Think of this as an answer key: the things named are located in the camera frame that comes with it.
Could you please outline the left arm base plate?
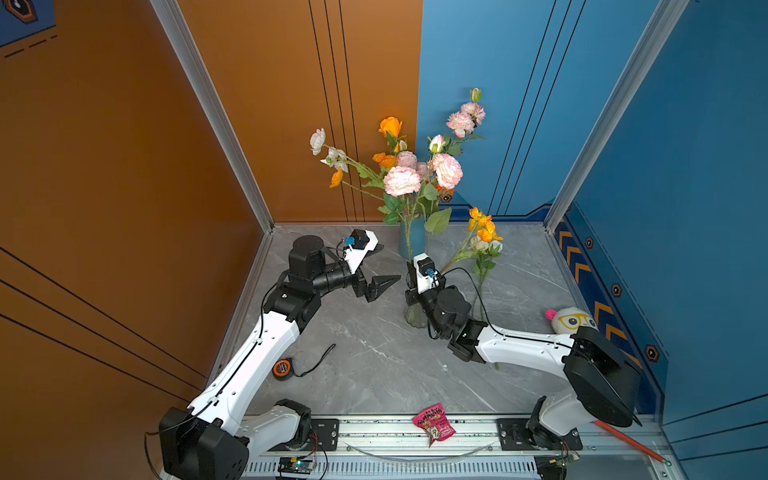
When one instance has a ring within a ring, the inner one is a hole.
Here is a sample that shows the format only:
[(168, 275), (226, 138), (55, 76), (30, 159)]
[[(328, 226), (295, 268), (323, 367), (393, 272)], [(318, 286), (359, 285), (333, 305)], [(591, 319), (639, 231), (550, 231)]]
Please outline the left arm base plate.
[(269, 452), (310, 451), (315, 448), (315, 441), (326, 453), (334, 452), (338, 447), (339, 425), (336, 418), (301, 420), (294, 437), (272, 447)]

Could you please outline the white flower stem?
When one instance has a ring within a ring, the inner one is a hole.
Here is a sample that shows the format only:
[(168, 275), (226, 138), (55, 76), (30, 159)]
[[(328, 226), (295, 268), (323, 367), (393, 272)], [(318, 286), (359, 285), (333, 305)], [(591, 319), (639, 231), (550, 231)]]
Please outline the white flower stem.
[[(312, 154), (317, 157), (323, 154), (324, 157), (320, 161), (334, 170), (330, 187), (336, 188), (346, 185), (363, 195), (383, 201), (385, 195), (384, 176), (393, 167), (391, 160), (394, 157), (384, 152), (375, 154), (373, 161), (378, 167), (375, 170), (373, 167), (349, 157), (343, 150), (328, 145), (326, 138), (327, 135), (323, 128), (316, 129), (310, 137), (309, 145)], [(360, 186), (355, 186), (345, 179), (352, 172), (356, 172), (362, 181)]]

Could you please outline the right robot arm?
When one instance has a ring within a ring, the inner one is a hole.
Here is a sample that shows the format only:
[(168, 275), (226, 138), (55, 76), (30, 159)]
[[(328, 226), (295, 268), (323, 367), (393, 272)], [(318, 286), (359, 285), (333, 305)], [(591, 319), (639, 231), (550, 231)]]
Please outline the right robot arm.
[(567, 381), (562, 391), (540, 397), (522, 426), (532, 448), (578, 450), (578, 429), (585, 424), (626, 428), (637, 423), (642, 370), (598, 330), (580, 326), (573, 333), (528, 333), (476, 320), (461, 291), (431, 266), (409, 266), (407, 285), (407, 303), (421, 306), (431, 335), (447, 341), (459, 359), (508, 363)]

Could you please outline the orange gerbera stem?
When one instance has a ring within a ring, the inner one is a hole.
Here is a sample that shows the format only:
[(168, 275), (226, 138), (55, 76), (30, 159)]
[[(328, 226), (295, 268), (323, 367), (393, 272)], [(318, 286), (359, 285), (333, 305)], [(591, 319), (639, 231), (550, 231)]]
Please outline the orange gerbera stem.
[(441, 210), (440, 204), (449, 203), (453, 194), (453, 189), (441, 187), (436, 183), (428, 183), (424, 186), (419, 204), (425, 219), (424, 228), (429, 235), (437, 235), (447, 228), (452, 210), (451, 208)]

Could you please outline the clear glass vase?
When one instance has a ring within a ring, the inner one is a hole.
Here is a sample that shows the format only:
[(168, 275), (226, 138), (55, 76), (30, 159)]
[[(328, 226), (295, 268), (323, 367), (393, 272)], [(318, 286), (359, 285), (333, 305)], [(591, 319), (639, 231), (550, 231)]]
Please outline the clear glass vase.
[(404, 318), (408, 325), (417, 329), (425, 329), (429, 323), (428, 317), (419, 302), (406, 306)]

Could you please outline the orange yellow small flower stem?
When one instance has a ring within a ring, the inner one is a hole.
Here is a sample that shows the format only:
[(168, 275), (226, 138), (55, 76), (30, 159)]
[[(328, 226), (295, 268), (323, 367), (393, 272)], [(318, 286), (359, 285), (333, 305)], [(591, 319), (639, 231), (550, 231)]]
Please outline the orange yellow small flower stem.
[(375, 188), (384, 190), (384, 177), (395, 166), (395, 158), (385, 153), (377, 153), (373, 157), (375, 166), (371, 167), (365, 163), (354, 160), (347, 156), (342, 150), (331, 148), (328, 154), (321, 162), (334, 170), (340, 170), (335, 173), (331, 180), (331, 188), (337, 187), (343, 183), (343, 176), (351, 169), (357, 172), (361, 181), (360, 188)]

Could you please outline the teal cylindrical vase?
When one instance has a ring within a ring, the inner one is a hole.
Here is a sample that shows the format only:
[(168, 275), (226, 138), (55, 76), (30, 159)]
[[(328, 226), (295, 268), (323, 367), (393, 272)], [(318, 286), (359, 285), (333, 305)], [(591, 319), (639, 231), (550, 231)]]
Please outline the teal cylindrical vase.
[(411, 221), (410, 229), (406, 223), (399, 223), (399, 254), (406, 260), (427, 251), (427, 232), (425, 218), (419, 217)]

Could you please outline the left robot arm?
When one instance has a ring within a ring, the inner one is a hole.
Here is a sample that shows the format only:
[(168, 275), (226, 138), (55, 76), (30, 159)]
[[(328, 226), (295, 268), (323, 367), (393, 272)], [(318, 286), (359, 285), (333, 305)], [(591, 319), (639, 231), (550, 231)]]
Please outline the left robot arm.
[(252, 419), (246, 411), (283, 353), (298, 340), (325, 295), (350, 288), (376, 300), (397, 275), (365, 278), (364, 260), (382, 250), (370, 230), (355, 229), (336, 248), (316, 235), (293, 242), (288, 268), (268, 290), (255, 329), (218, 376), (185, 409), (161, 419), (163, 471), (177, 479), (238, 479), (253, 455), (276, 446), (297, 450), (310, 440), (311, 410), (291, 400), (277, 402)]

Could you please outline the yellow poppy flower stem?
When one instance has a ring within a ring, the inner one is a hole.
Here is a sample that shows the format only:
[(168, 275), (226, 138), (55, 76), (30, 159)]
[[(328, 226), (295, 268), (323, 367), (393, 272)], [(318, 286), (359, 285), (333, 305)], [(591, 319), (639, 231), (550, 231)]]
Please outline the yellow poppy flower stem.
[(472, 208), (470, 210), (470, 219), (468, 222), (468, 235), (452, 258), (441, 269), (441, 272), (450, 270), (464, 260), (473, 260), (475, 264), (474, 254), (472, 253), (470, 246), (470, 242), (475, 236), (479, 236), (487, 242), (493, 238), (501, 238), (503, 244), (503, 238), (497, 233), (492, 217), (484, 214), (477, 208)]

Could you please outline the yellow rose stem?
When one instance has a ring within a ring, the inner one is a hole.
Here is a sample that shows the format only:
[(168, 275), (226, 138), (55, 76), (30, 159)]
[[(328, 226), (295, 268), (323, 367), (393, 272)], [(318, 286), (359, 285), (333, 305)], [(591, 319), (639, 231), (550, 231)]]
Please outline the yellow rose stem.
[(397, 155), (409, 151), (405, 137), (401, 135), (403, 122), (396, 117), (386, 117), (380, 121), (378, 131), (383, 135), (387, 150), (374, 155), (374, 162), (382, 174), (397, 167)]

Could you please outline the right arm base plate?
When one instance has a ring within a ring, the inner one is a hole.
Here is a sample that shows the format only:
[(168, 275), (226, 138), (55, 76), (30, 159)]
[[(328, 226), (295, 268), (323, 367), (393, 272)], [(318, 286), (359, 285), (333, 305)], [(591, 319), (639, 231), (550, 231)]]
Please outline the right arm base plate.
[(505, 417), (495, 421), (497, 435), (503, 451), (580, 451), (583, 449), (577, 429), (565, 436), (557, 436), (528, 419)]

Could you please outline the pink rose spray stem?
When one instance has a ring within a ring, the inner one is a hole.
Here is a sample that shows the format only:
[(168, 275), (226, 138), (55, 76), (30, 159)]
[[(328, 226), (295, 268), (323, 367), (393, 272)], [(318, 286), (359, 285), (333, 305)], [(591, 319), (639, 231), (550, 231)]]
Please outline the pink rose spray stem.
[(446, 126), (451, 130), (451, 135), (443, 148), (444, 153), (459, 156), (462, 154), (463, 145), (467, 141), (480, 138), (476, 130), (486, 119), (485, 108), (480, 103), (482, 96), (481, 88), (471, 89), (470, 100), (462, 104), (458, 111), (448, 117)]

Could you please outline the cream pink rose stem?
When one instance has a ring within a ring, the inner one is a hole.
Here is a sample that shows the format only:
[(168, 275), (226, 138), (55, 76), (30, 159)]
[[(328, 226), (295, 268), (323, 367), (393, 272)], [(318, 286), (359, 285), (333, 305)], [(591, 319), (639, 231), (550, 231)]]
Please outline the cream pink rose stem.
[(383, 135), (390, 151), (374, 156), (380, 167), (381, 211), (386, 222), (400, 225), (399, 253), (410, 259), (424, 253), (428, 239), (448, 226), (452, 210), (442, 210), (440, 204), (463, 178), (458, 156), (464, 139), (454, 134), (430, 137), (427, 159), (421, 161), (395, 130), (386, 129)]

